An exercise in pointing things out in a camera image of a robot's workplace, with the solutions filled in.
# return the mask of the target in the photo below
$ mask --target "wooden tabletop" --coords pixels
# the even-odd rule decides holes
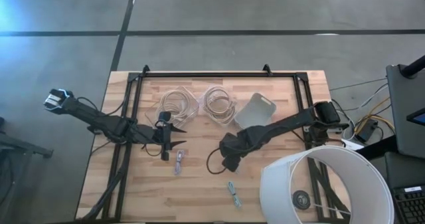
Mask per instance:
[[[306,71],[309,77],[311,95],[314,102],[330,100],[330,93],[323,71]],[[112,72],[105,95],[103,112],[111,112],[118,107],[123,98],[128,72]],[[137,119],[139,123],[149,124],[145,113],[158,102],[168,90],[184,86],[195,97],[202,96],[211,86],[223,86],[243,107],[255,92],[267,97],[277,106],[272,121],[277,121],[297,113],[294,83],[292,78],[144,78]],[[133,94],[131,95],[129,113]],[[162,161],[151,157],[133,145],[127,177],[126,194],[122,209],[122,221],[137,222],[264,222],[261,212],[259,188],[261,169],[275,160],[302,152],[304,144],[292,133],[272,139],[258,151],[247,155],[241,162],[238,173],[225,171],[212,175],[207,171],[207,156],[218,147],[219,141],[227,132],[237,133],[238,128],[230,125],[223,128],[212,121],[200,108],[194,120],[182,129],[186,134],[173,134],[173,141],[186,140],[170,151],[170,160]],[[93,148],[104,144],[103,136],[96,136]],[[151,153],[160,147],[148,145]],[[77,217],[82,217],[97,202],[106,188],[114,145],[98,150],[91,158],[82,190]],[[177,150],[184,150],[180,176],[173,173]],[[212,170],[220,170],[222,157],[215,153],[210,160]],[[349,206],[342,183],[331,171],[332,186],[342,200]],[[233,181],[242,207],[236,208],[227,189],[228,181]],[[294,175],[293,187],[312,194],[307,165],[300,165]],[[113,196],[112,211],[115,210],[116,193]],[[302,221],[317,221],[315,209],[298,211]]]

